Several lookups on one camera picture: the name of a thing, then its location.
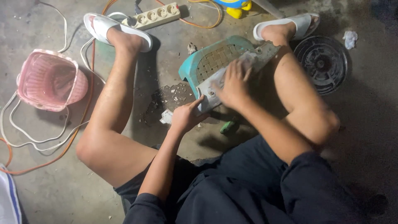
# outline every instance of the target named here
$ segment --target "plastic basket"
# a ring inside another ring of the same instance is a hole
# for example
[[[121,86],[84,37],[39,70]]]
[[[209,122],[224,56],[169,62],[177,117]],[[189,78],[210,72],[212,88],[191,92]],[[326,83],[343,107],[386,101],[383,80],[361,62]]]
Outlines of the plastic basket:
[[[88,81],[76,61],[61,53],[35,49],[22,65],[17,94],[27,104],[62,111],[81,100]]]

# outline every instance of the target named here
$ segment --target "power strip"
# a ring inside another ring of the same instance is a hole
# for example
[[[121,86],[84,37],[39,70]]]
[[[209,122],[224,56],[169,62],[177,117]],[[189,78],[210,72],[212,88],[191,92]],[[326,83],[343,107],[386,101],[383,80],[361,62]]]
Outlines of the power strip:
[[[152,27],[177,20],[181,17],[176,2],[156,8],[151,11],[129,17],[122,21],[123,24],[139,30],[146,30]]]

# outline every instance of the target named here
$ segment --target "concrete floor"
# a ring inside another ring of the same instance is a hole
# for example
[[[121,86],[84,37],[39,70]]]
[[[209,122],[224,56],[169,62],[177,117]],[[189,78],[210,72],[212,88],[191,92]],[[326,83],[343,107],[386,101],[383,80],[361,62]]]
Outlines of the concrete floor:
[[[134,14],[132,1],[119,0],[108,13]],[[210,25],[217,12],[198,4],[176,0],[187,20]],[[87,12],[100,13],[105,1],[93,2],[48,0],[67,18],[69,49],[64,53],[83,62],[79,55],[81,46],[91,38],[82,24]],[[338,114],[345,130],[327,145],[325,157],[342,180],[359,185],[388,198],[385,214],[373,218],[372,223],[393,223],[398,210],[398,49],[396,20],[376,18],[366,0],[275,0],[275,5],[287,16],[303,12],[319,12],[322,15],[317,34],[335,37],[342,41],[345,30],[358,33],[357,47],[350,50],[352,72],[338,91],[325,97],[327,103]],[[142,1],[143,11],[159,5],[155,1]],[[138,62],[135,84],[136,99],[132,118],[123,134],[146,144],[161,143],[167,126],[159,123],[139,122],[146,119],[152,94],[163,86],[182,82],[178,76],[179,66],[188,56],[186,46],[194,43],[199,49],[230,35],[241,35],[256,43],[252,28],[260,21],[271,20],[269,14],[247,16],[236,20],[228,15],[213,29],[200,29],[180,21],[171,22],[148,30],[155,37],[157,51],[142,54]],[[63,20],[58,13],[31,0],[4,0],[0,3],[0,106],[4,107],[16,89],[16,77],[28,54],[36,48],[59,50],[63,41]],[[98,44],[95,71],[107,77],[112,67],[112,47]],[[94,81],[94,98],[90,111],[101,91],[102,84]],[[88,96],[70,106],[71,124],[67,133],[80,121]],[[47,112],[22,104],[14,115],[14,121],[38,140],[59,133],[66,112]],[[231,145],[236,145],[255,132],[253,128],[241,126],[235,135],[226,137],[219,133],[223,121],[203,124],[194,128],[183,139],[178,154],[188,160],[219,155]],[[4,124],[7,137],[15,144],[27,141],[9,121]],[[124,213],[120,197],[112,187],[85,167],[75,155],[75,140],[70,150],[59,161],[32,171],[14,176],[19,199],[31,224],[41,223],[121,223]],[[55,143],[45,143],[47,148]],[[55,158],[60,150],[39,153],[27,146],[14,149],[10,170],[33,167]],[[6,146],[0,144],[0,162],[6,163]]]

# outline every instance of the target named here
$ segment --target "yellow toy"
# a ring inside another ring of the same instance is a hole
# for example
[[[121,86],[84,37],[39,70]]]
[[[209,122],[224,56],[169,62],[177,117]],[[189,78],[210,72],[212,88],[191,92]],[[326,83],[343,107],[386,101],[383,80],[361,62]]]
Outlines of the yellow toy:
[[[252,8],[252,0],[214,0],[220,5],[226,6],[226,12],[239,19],[242,16],[242,10],[249,11]]]

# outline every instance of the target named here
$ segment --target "person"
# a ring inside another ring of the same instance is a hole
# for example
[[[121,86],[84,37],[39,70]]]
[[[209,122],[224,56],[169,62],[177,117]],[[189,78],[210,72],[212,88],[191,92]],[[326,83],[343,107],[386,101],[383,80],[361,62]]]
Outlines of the person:
[[[317,19],[311,16],[311,24]],[[107,31],[115,62],[76,153],[132,203],[124,223],[365,222],[353,195],[311,147],[335,133],[339,120],[289,47],[298,30],[295,22],[260,30],[262,39],[281,46],[270,63],[289,114],[279,120],[260,107],[248,94],[250,70],[244,73],[242,62],[233,61],[224,87],[215,86],[216,95],[259,135],[200,167],[176,154],[183,136],[208,116],[194,115],[203,97],[174,110],[158,150],[121,135],[133,106],[135,66],[144,40],[116,28]]]

